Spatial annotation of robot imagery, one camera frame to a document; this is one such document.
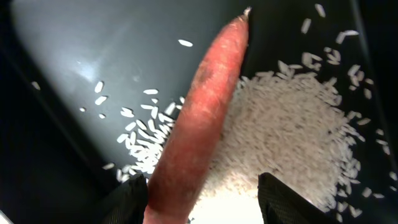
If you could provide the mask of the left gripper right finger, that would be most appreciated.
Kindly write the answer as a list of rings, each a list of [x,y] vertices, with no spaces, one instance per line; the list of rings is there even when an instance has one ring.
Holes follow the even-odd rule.
[[[324,214],[272,174],[258,176],[258,202],[264,224],[335,224]]]

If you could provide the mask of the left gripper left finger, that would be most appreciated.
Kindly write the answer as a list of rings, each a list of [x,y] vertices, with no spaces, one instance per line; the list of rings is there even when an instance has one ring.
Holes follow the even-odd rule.
[[[93,211],[93,223],[143,224],[148,204],[147,179],[136,174],[111,192]]]

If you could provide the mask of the orange carrot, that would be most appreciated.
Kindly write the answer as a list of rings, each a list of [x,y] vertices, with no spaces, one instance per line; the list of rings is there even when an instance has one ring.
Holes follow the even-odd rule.
[[[245,51],[251,8],[225,25],[206,51],[149,179],[145,224],[186,223],[207,177]]]

